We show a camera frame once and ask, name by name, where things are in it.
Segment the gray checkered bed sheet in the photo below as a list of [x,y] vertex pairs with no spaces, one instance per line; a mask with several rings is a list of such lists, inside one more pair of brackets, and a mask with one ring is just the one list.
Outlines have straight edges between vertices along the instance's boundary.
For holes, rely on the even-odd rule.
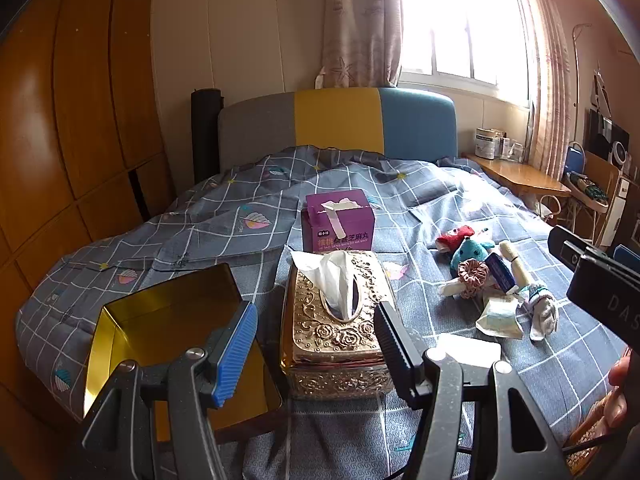
[[[137,229],[100,240],[62,258],[15,321],[27,366],[76,418],[82,415],[86,366],[101,307],[186,272],[226,262],[243,298],[258,307],[258,340],[275,364],[280,314],[291,263],[302,250],[305,196],[361,188],[376,216],[373,250],[397,264],[392,286],[404,322],[427,345],[439,334],[488,338],[475,329],[481,305],[442,298],[449,262],[435,251],[444,231],[489,227],[496,242],[514,242],[534,277],[558,298],[559,329],[546,340],[498,340],[556,437],[567,437],[608,389],[607,372],[623,345],[566,299],[571,272],[549,255],[549,227],[473,162],[437,165],[389,160],[377,153],[289,148],[257,164],[199,183],[168,211]],[[518,314],[525,334],[530,317]],[[280,430],[221,446],[230,478],[376,479],[406,463],[418,424],[395,393],[348,402],[288,401]],[[471,442],[473,409],[465,405],[463,444]],[[172,458],[163,470],[173,473]],[[468,457],[454,478],[466,476]]]

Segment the yellow headboard panel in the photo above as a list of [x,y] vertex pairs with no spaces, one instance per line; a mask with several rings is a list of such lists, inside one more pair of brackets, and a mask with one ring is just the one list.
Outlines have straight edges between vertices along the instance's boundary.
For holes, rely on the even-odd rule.
[[295,93],[296,145],[385,152],[377,88],[327,88]]

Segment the tissue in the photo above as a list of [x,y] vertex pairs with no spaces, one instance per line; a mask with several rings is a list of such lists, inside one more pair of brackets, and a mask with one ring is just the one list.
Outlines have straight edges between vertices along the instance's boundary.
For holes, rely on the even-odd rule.
[[327,254],[291,251],[293,263],[337,308],[343,320],[353,317],[353,264],[347,251]]

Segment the curtain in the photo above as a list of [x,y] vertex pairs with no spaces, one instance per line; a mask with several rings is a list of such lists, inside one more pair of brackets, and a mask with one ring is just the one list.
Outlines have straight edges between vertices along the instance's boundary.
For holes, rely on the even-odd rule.
[[326,0],[316,88],[395,86],[401,45],[402,0]]
[[529,164],[562,178],[570,140],[570,69],[554,0],[520,0],[529,49]]

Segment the blue plush toy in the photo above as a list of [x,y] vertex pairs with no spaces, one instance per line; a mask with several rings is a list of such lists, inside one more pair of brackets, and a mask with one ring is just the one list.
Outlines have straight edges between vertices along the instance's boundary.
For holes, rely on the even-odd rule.
[[462,240],[458,250],[453,253],[453,258],[451,259],[451,272],[454,276],[457,276],[460,262],[465,262],[470,258],[478,260],[479,262],[484,262],[488,256],[489,253],[481,244],[467,236]]

